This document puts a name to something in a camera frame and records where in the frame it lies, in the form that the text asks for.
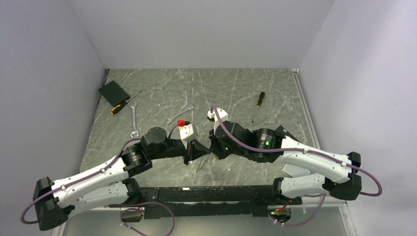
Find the large metal key ring plate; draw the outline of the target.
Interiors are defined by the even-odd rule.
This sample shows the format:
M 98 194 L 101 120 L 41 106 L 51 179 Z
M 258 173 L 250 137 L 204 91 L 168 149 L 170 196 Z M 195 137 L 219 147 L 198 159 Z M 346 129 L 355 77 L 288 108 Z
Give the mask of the large metal key ring plate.
M 198 165 L 198 167 L 197 167 L 197 169 L 196 169 L 196 172 L 201 171 L 201 170 L 205 167 L 205 165 L 207 165 L 207 164 L 208 164 L 208 162 L 209 162 L 212 158 L 213 158 L 213 155 L 212 155 L 212 154 L 204 156 L 204 157 L 203 157 L 203 159 L 202 159 L 202 161 L 199 163 L 199 165 Z

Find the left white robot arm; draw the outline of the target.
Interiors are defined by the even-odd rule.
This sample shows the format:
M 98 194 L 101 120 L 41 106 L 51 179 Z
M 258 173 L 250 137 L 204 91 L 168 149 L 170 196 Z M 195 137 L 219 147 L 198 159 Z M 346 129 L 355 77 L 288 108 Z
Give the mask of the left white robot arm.
M 152 161 L 181 157 L 185 165 L 210 150 L 197 141 L 192 124 L 179 129 L 180 138 L 172 139 L 160 128 L 151 128 L 134 144 L 125 143 L 111 159 L 74 176 L 36 182 L 32 206 L 41 231 L 51 230 L 78 213 L 103 205 L 136 206 L 142 197 L 134 176 L 152 168 Z

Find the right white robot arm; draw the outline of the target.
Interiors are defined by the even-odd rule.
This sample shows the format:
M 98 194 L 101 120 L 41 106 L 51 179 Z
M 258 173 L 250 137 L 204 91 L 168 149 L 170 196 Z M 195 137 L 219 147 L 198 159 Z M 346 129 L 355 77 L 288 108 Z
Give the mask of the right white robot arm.
M 250 131 L 238 123 L 225 121 L 209 131 L 210 151 L 218 160 L 229 155 L 245 157 L 257 163 L 275 161 L 306 169 L 310 174 L 301 177 L 281 177 L 274 180 L 271 198 L 277 204 L 301 195 L 330 194 L 352 201 L 362 189 L 358 168 L 361 155 L 320 152 L 302 144 L 279 126 L 275 130 L 261 128 Z

